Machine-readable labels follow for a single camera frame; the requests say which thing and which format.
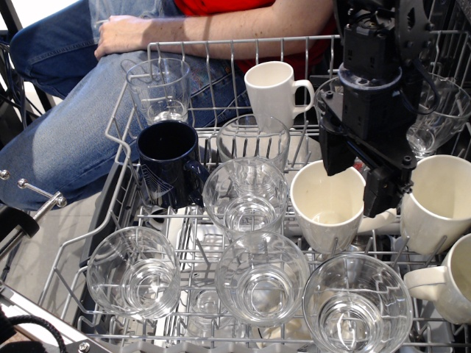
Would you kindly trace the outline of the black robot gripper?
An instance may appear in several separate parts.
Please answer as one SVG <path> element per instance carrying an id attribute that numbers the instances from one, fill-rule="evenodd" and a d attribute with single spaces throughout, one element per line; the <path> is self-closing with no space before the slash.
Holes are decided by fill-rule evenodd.
<path id="1" fill-rule="evenodd" d="M 329 177 L 352 167 L 356 158 L 371 168 L 364 215 L 373 218 L 395 209 L 411 192 L 417 160 L 406 133 L 418 115 L 422 74 L 414 66 L 367 71 L 342 63 L 338 78 L 343 95 L 322 94 L 327 108 L 319 120 L 323 165 Z"/>

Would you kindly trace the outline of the person's bare forearm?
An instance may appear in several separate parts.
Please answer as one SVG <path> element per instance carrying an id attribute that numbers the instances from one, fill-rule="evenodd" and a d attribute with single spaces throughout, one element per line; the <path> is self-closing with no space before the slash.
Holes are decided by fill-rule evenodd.
<path id="1" fill-rule="evenodd" d="M 164 18 L 153 42 L 192 44 L 186 54 L 216 59 L 249 59 L 255 44 L 249 39 L 318 35 L 333 14 L 332 1 L 275 1 L 268 7 L 218 15 Z"/>

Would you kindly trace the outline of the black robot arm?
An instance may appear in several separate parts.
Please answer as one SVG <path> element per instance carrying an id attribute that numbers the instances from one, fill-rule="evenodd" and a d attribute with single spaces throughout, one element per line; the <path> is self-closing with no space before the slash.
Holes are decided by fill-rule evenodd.
<path id="1" fill-rule="evenodd" d="M 413 185 L 417 159 L 409 129 L 428 109 L 419 105 L 431 81 L 420 56 L 432 24 L 420 1 L 336 1 L 343 45 L 341 92 L 321 93 L 319 142 L 328 175 L 361 160 L 368 168 L 364 215 L 396 207 Z"/>

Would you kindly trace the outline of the person's bare hand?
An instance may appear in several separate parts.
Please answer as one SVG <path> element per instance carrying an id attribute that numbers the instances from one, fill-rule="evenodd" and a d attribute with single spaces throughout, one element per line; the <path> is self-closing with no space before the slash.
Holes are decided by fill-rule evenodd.
<path id="1" fill-rule="evenodd" d="M 97 60 L 109 54 L 145 50 L 155 41 L 158 21 L 131 15 L 114 15 L 99 27 L 99 41 L 94 52 Z"/>

